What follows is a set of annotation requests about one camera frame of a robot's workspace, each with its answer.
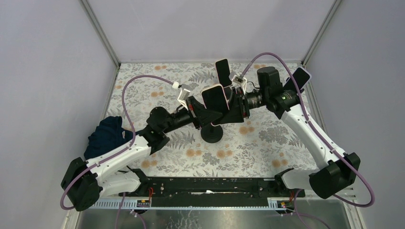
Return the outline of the black round-base stand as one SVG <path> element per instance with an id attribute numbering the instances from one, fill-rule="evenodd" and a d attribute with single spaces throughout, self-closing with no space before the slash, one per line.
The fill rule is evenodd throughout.
<path id="1" fill-rule="evenodd" d="M 201 128 L 200 134 L 203 141 L 214 144 L 219 142 L 223 137 L 223 129 L 220 125 L 207 125 Z"/>

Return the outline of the small black phone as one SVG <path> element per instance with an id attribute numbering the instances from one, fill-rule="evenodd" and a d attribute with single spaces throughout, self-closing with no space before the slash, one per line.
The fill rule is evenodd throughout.
<path id="1" fill-rule="evenodd" d="M 218 76 L 219 83 L 223 86 L 223 88 L 229 87 L 232 84 L 230 79 L 230 68 L 229 62 L 227 59 L 222 59 L 215 62 L 215 69 Z"/>

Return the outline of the lilac-cased phone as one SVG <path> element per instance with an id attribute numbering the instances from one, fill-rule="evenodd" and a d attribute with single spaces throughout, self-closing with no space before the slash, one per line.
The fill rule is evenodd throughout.
<path id="1" fill-rule="evenodd" d="M 312 78 L 312 75 L 303 67 L 298 67 L 294 72 L 293 72 L 293 77 L 296 81 L 296 84 L 299 88 L 300 93 L 304 92 L 304 86 L 310 81 Z M 297 92 L 295 85 L 291 78 L 289 77 L 286 81 L 286 83 L 283 86 L 284 90 L 292 90 Z"/>

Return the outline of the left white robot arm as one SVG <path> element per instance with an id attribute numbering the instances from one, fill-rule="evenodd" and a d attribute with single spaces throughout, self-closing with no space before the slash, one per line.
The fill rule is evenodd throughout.
<path id="1" fill-rule="evenodd" d="M 115 172 L 131 162 L 148 157 L 161 150 L 168 142 L 166 133 L 193 124 L 205 127 L 221 120 L 224 112 L 208 108 L 193 96 L 186 99 L 186 106 L 169 113 L 163 107 L 151 110 L 147 125 L 133 133 L 132 137 L 114 149 L 84 160 L 73 159 L 61 181 L 63 194 L 60 207 L 63 210 L 83 211 L 95 204 L 100 197 L 133 192 L 143 196 L 148 191 L 147 181 L 135 172 L 115 175 Z"/>

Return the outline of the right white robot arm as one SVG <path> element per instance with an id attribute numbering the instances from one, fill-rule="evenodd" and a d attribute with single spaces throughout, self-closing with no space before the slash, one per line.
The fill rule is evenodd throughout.
<path id="1" fill-rule="evenodd" d="M 276 194 L 285 197 L 293 189 L 310 189 L 320 198 L 327 199 L 336 197 L 338 192 L 354 183 L 359 176 L 359 156 L 346 153 L 334 143 L 300 101 L 303 86 L 311 78 L 307 70 L 298 67 L 282 84 L 275 67 L 262 67 L 257 70 L 259 88 L 250 93 L 246 92 L 246 78 L 230 71 L 229 67 L 217 67 L 216 70 L 224 87 L 233 83 L 239 85 L 232 94 L 231 104 L 242 105 L 243 114 L 265 106 L 293 130 L 316 162 L 317 170 L 290 169 L 279 173 L 279 180 L 274 183 Z"/>

